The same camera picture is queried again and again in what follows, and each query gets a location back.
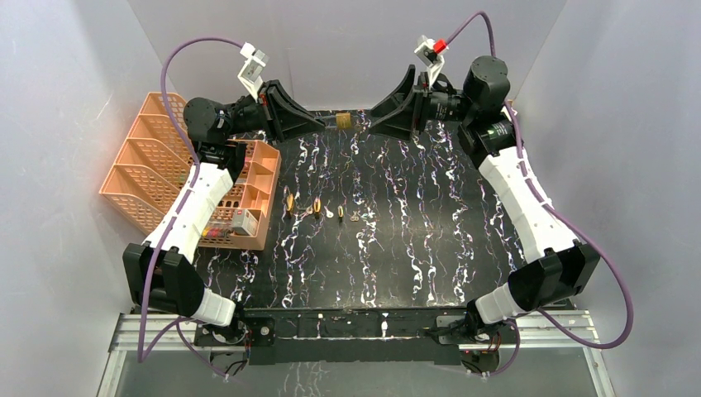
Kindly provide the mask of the large brass padlock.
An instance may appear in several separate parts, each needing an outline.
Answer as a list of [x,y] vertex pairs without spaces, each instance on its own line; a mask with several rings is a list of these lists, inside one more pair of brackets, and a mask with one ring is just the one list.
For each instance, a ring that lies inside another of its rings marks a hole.
[[296,208],[296,194],[289,188],[284,189],[284,215],[286,218],[291,218],[294,215]]

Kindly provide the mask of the medium brass padlock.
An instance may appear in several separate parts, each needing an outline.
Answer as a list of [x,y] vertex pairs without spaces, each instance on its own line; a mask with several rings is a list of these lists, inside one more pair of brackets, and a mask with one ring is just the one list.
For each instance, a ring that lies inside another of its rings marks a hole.
[[312,203],[312,214],[316,219],[322,216],[322,201],[320,197],[316,197]]

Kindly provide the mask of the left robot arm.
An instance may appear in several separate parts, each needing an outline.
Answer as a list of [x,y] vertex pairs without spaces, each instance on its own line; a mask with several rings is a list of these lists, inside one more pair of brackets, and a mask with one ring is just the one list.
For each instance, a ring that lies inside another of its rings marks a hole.
[[193,267],[193,256],[216,206],[245,166],[246,149],[232,139],[264,131],[274,141],[321,132],[324,124],[296,103],[277,79],[234,103],[189,100],[183,111],[186,142],[194,163],[183,188],[146,239],[129,244],[122,260],[132,301],[215,326],[227,344],[246,336],[242,307],[207,288]]

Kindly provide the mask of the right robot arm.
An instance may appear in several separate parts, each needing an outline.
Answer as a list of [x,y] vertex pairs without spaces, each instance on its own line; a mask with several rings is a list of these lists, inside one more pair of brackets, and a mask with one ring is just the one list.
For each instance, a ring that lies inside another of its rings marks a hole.
[[429,121],[457,122],[460,147],[497,194],[520,239],[524,265],[503,285],[472,299],[461,320],[428,330],[434,338],[487,342],[509,319],[581,293],[600,260],[550,213],[551,201],[530,171],[508,108],[509,89],[508,67],[492,55],[473,61],[461,89],[443,75],[431,83],[426,72],[409,65],[398,87],[370,111],[371,133],[403,141]]

